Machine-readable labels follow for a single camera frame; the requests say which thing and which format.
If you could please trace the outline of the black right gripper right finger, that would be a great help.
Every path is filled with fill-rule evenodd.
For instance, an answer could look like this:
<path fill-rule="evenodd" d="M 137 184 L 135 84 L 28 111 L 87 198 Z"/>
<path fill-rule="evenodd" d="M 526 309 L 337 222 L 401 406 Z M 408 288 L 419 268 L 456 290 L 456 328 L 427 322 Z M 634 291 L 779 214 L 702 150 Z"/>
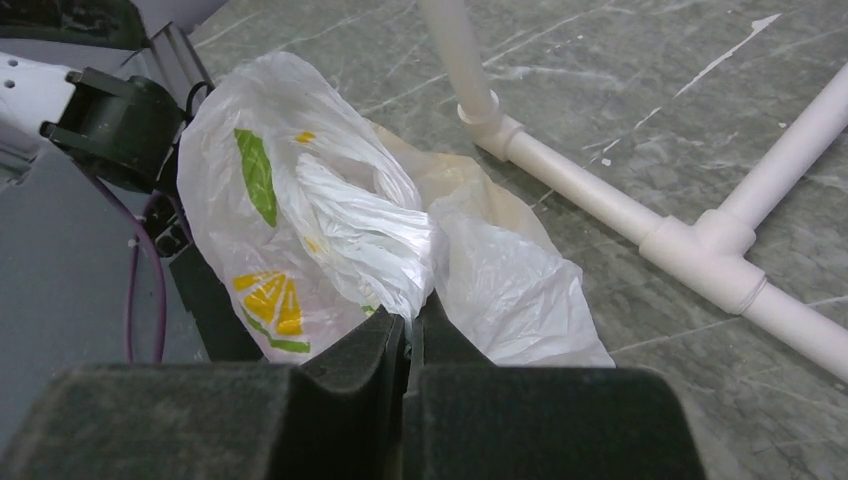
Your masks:
<path fill-rule="evenodd" d="M 431 295 L 411 327 L 406 479 L 702 479 L 681 403 L 645 370 L 498 367 Z"/>

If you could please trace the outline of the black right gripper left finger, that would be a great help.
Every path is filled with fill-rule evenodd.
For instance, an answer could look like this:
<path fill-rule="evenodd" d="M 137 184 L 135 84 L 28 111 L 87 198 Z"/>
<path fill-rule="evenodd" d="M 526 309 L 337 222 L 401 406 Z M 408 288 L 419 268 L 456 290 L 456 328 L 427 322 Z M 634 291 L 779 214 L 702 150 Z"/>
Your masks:
<path fill-rule="evenodd" d="M 379 479 L 403 321 L 379 310 L 302 365 L 95 365 L 51 382 L 5 479 Z"/>

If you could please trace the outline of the white printed plastic bag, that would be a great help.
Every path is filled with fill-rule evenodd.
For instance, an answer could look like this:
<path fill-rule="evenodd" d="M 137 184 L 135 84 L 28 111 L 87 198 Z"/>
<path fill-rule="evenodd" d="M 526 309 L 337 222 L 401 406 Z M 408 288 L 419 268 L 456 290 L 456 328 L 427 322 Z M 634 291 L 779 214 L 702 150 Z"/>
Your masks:
<path fill-rule="evenodd" d="M 524 201 L 473 159 L 371 123 L 294 54 L 222 78 L 182 135 L 177 186 L 273 362 L 311 360 L 381 309 L 412 323 L 436 294 L 496 364 L 613 365 L 581 269 Z"/>

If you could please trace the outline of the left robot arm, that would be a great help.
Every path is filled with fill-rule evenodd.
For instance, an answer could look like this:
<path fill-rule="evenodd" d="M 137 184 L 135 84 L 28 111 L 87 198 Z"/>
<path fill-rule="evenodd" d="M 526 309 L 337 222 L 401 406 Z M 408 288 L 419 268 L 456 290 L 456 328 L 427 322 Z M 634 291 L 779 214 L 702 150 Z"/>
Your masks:
<path fill-rule="evenodd" d="M 56 146 L 82 171 L 118 187 L 176 195 L 186 119 L 170 92 L 146 77 L 1 56 L 2 123 Z"/>

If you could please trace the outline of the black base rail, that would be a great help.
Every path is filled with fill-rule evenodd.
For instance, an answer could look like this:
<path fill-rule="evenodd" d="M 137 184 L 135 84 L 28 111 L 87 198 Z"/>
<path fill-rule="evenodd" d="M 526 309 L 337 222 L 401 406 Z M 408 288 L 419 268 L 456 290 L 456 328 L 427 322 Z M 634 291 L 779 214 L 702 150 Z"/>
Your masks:
<path fill-rule="evenodd" d="M 155 192 L 142 210 L 141 224 L 170 270 L 179 302 L 192 317 L 208 358 L 261 360 L 263 355 L 233 312 L 224 285 L 189 239 L 181 213 L 176 200 Z"/>

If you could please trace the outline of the white pvc pipe frame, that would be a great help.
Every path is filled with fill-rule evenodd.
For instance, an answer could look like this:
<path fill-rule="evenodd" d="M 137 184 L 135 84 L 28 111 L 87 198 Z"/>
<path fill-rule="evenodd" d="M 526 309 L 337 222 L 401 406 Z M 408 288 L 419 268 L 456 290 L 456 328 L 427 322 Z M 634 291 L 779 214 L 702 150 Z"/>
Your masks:
<path fill-rule="evenodd" d="M 626 269 L 847 376 L 843 1 L 421 1 L 471 142 Z"/>

